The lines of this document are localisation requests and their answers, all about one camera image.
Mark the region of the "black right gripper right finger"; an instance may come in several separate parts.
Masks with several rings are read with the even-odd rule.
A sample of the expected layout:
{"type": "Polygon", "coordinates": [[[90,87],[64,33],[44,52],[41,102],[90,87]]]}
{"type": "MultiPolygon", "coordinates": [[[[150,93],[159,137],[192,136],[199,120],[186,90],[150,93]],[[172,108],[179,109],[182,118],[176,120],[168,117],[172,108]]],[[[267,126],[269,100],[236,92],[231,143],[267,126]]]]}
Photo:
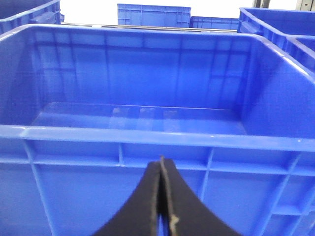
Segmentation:
{"type": "Polygon", "coordinates": [[[160,158],[159,213],[165,236],[238,236],[195,195],[172,159],[160,158]]]}

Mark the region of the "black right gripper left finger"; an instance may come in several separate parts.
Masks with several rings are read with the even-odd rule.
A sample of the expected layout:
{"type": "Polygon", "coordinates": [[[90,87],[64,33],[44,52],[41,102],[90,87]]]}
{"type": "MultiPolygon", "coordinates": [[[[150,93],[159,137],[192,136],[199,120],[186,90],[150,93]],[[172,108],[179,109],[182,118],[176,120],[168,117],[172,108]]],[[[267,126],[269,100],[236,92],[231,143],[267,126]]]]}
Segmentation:
{"type": "Polygon", "coordinates": [[[150,162],[137,187],[95,236],[156,236],[158,233],[158,197],[161,166],[150,162]]]}

